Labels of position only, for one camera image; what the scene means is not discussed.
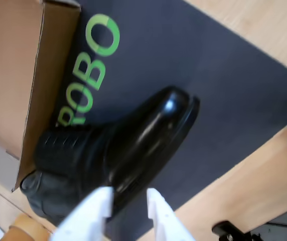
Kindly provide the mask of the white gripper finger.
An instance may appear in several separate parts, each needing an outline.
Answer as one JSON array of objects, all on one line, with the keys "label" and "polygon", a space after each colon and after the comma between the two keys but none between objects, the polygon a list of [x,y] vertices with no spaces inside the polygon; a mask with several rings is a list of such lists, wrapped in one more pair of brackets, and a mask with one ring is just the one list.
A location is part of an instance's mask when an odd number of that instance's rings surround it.
[{"label": "white gripper finger", "polygon": [[147,189],[147,206],[156,241],[195,240],[155,188]]},{"label": "white gripper finger", "polygon": [[52,234],[52,240],[103,240],[112,201],[112,187],[95,189],[61,222]]}]

